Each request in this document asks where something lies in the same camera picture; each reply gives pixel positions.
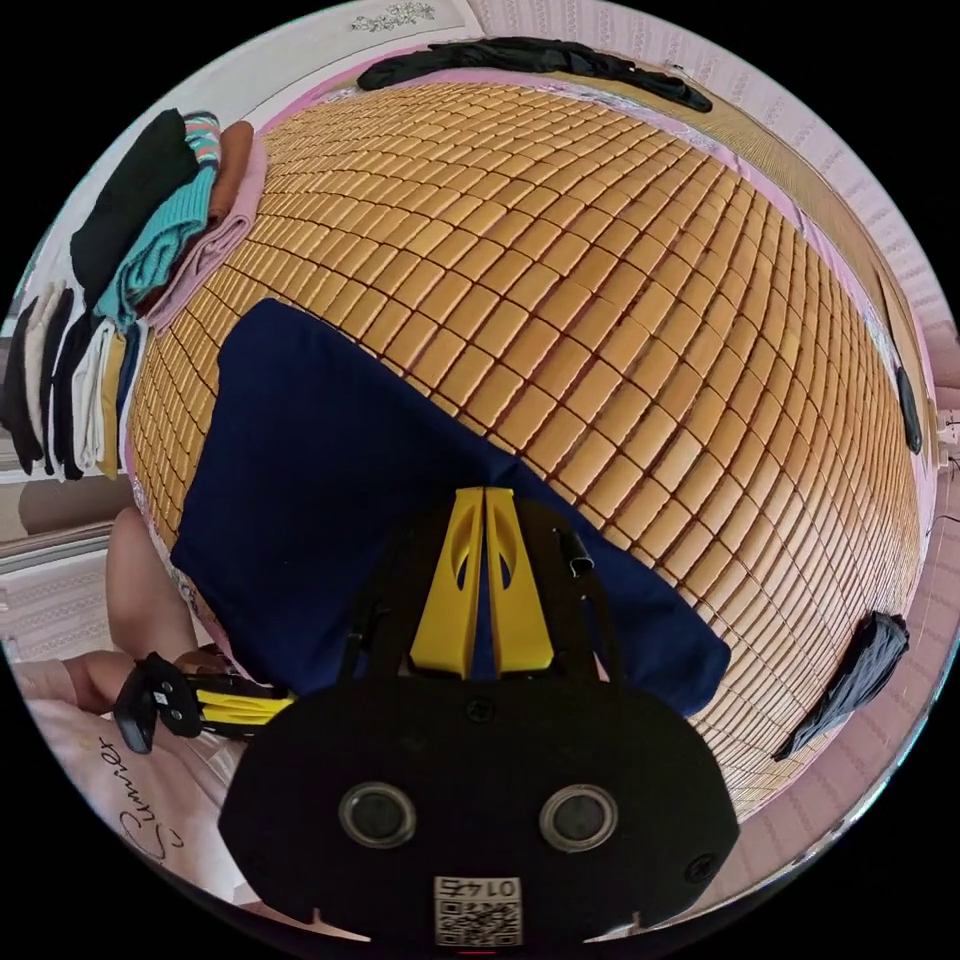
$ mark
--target navy blue cloth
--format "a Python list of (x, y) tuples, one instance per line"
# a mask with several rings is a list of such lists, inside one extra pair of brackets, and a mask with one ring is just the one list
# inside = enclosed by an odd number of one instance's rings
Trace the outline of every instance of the navy blue cloth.
[(133, 386), (133, 375), (137, 370), (137, 355), (140, 352), (140, 325), (130, 324), (124, 334), (123, 360), (120, 361), (120, 376), (117, 380), (117, 423), (123, 412), (123, 404)]
[[(575, 524), (607, 590), (628, 683), (685, 715), (716, 693), (730, 650), (672, 587), (327, 323), (264, 300), (219, 364), (171, 560), (251, 676), (299, 695), (333, 683), (351, 601), (398, 525), (459, 487), (501, 486)], [(489, 645), (480, 611), (477, 642)]]

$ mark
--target black fabric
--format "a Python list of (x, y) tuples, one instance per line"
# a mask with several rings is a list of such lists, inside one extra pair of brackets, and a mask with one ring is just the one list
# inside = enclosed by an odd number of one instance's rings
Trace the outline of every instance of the black fabric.
[(886, 685), (910, 634), (902, 617), (871, 613), (862, 620), (820, 699), (783, 742), (773, 759), (786, 760), (814, 737), (826, 733), (854, 710), (868, 704)]
[(357, 77), (361, 90), (381, 90), (407, 80), (458, 67), (487, 67), (520, 73), (570, 73), (598, 77), (639, 87), (699, 113), (709, 113), (713, 103), (680, 77), (651, 73), (607, 53), (598, 53), (568, 40), (500, 37), (460, 43), (431, 43), (427, 50), (387, 57)]
[(60, 294), (60, 300), (50, 315), (47, 333), (43, 340), (43, 359), (40, 364), (40, 416), (43, 420), (43, 468), (48, 477), (53, 476), (51, 456), (53, 438), (50, 436), (50, 398), (53, 388), (53, 368), (57, 362), (57, 351), (63, 340), (63, 331), (70, 322), (73, 313), (73, 301), (76, 299), (72, 288), (67, 287)]
[(67, 480), (83, 477), (73, 449), (73, 375), (101, 323), (88, 310), (67, 331), (60, 362), (53, 375), (53, 456), (63, 464), (63, 475)]
[(73, 273), (93, 307), (153, 212), (199, 167), (176, 110), (158, 114), (104, 184), (90, 216), (70, 238)]
[(37, 297), (20, 314), (10, 340), (10, 353), (7, 355), (7, 369), (3, 375), (3, 397), (0, 399), (0, 424), (10, 431), (13, 449), (17, 453), (20, 466), (29, 476), (33, 473), (33, 464), (43, 457), (43, 447), (33, 432), (30, 423), (30, 408), (27, 406), (27, 385), (24, 372), (24, 341), (27, 326), (37, 306)]
[(923, 428), (920, 426), (913, 386), (903, 367), (897, 367), (897, 393), (900, 395), (900, 412), (903, 414), (907, 446), (911, 453), (919, 453), (923, 449)]

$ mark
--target yellow handle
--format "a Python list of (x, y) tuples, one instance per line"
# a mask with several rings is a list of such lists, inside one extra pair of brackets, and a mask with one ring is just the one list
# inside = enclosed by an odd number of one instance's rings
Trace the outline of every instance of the yellow handle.
[(281, 710), (293, 703), (292, 697), (273, 700), (268, 697), (215, 693), (212, 690), (197, 690), (196, 695), (203, 707), (204, 720), (209, 723), (240, 723), (245, 726), (269, 723)]

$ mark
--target qr code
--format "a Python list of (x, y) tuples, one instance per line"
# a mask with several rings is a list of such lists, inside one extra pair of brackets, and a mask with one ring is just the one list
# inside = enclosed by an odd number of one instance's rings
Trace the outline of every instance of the qr code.
[(518, 881), (438, 878), (434, 902), (438, 946), (512, 947), (523, 942)]

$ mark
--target brown cloth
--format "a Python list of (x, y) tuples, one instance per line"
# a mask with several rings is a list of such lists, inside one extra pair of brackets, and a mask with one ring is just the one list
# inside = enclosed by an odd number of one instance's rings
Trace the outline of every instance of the brown cloth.
[(246, 120), (231, 123), (220, 134), (220, 170), (210, 192), (208, 226), (217, 226), (233, 209), (252, 146), (253, 127)]

